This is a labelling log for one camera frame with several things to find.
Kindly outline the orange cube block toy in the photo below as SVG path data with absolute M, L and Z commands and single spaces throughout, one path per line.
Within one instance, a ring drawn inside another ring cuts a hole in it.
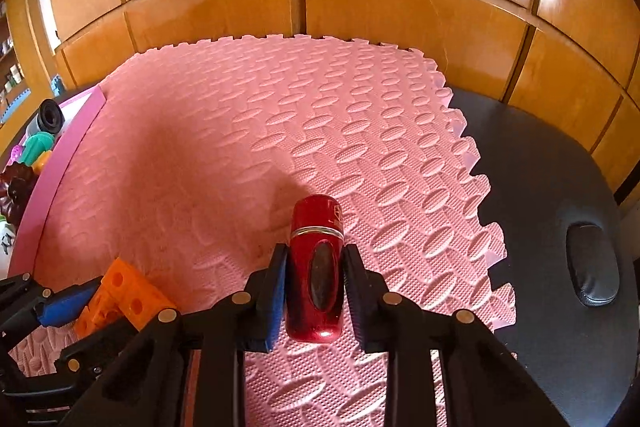
M 163 309 L 177 309 L 137 268 L 116 258 L 74 324 L 79 339 L 125 317 L 141 332 Z

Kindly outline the dark brown mushroom brush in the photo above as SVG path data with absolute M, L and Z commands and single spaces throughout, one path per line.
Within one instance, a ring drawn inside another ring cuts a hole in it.
M 14 162 L 0 176 L 0 207 L 6 221 L 15 228 L 20 226 L 38 176 L 32 167 Z

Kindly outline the yellow plastic piece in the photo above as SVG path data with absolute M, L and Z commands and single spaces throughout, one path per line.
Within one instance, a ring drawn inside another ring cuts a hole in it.
M 47 162 L 52 156 L 52 150 L 45 150 L 42 152 L 38 158 L 32 163 L 32 171 L 36 176 L 40 176 L 43 172 L 44 167 L 46 167 Z

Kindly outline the teal plastic cylinder cup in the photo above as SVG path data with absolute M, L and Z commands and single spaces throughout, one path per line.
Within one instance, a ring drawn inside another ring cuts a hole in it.
M 28 167 L 34 165 L 42 153 L 52 150 L 54 143 L 53 134 L 44 131 L 36 132 L 26 140 L 18 162 Z

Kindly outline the red glossy cylinder bottle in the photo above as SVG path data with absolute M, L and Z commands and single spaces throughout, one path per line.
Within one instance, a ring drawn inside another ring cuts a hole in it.
M 285 281 L 285 328 L 301 343 L 333 343 L 343 328 L 342 208 L 322 194 L 296 202 Z

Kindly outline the clear jar black lid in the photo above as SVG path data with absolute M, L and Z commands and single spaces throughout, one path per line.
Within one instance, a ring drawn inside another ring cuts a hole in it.
M 56 138 L 64 124 L 65 117 L 61 107 L 52 98 L 47 98 L 41 102 L 35 116 L 29 121 L 25 135 L 30 138 L 38 132 L 46 132 Z

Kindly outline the green white plug device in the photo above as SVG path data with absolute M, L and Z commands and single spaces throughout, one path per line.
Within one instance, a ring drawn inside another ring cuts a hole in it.
M 15 228 L 6 219 L 0 219 L 0 279 L 6 279 L 13 254 Z

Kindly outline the magenta perforated strainer cup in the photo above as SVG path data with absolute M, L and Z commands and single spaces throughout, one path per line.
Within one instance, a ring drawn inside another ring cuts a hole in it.
M 14 162 L 19 161 L 23 155 L 23 152 L 24 152 L 23 145 L 21 144 L 14 145 L 14 147 L 12 147 L 12 150 L 11 150 L 9 164 L 13 164 Z

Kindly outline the black padded massage table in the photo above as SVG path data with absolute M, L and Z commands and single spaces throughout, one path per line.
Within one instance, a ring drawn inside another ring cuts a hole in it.
M 480 152 L 473 171 L 490 184 L 478 217 L 499 225 L 508 252 L 489 271 L 491 284 L 512 285 L 516 298 L 516 322 L 498 339 L 570 425 L 637 425 L 637 282 L 599 167 L 577 141 L 522 110 L 460 89 L 451 104 Z M 586 307 L 574 291 L 566 234 L 576 223 L 597 225 L 613 244 L 620 291 L 607 306 Z

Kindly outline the pink white cardboard tray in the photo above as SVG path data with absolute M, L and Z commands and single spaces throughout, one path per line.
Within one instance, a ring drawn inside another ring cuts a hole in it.
M 68 124 L 43 167 L 20 226 L 17 228 L 13 251 L 1 255 L 1 276 L 13 277 L 32 273 L 44 225 L 56 191 L 76 150 L 91 124 L 99 115 L 106 98 L 99 86 L 94 86 L 62 103 Z

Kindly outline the pink foam puzzle mat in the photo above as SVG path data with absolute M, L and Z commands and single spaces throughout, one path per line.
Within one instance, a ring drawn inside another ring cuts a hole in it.
M 499 225 L 452 93 L 420 51 L 307 36 L 164 46 L 97 84 L 106 102 L 54 196 L 34 272 L 56 293 L 137 268 L 180 314 L 242 291 L 288 246 L 293 209 L 314 194 L 342 208 L 344 245 L 421 309 L 473 312 L 491 332 L 515 320 Z M 387 359 L 361 350 L 344 275 L 343 328 L 301 343 L 285 328 L 244 357 L 242 426 L 387 426 Z M 35 329 L 10 355 L 51 373 L 80 340 L 75 321 Z

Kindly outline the wooden door with shelves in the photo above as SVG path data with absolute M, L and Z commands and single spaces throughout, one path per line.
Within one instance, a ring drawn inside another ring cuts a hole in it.
M 53 98 L 51 79 L 58 73 L 39 0 L 6 0 L 6 4 L 15 55 L 30 93 L 1 127 L 1 152 L 11 148 L 14 136 L 30 121 L 40 103 Z

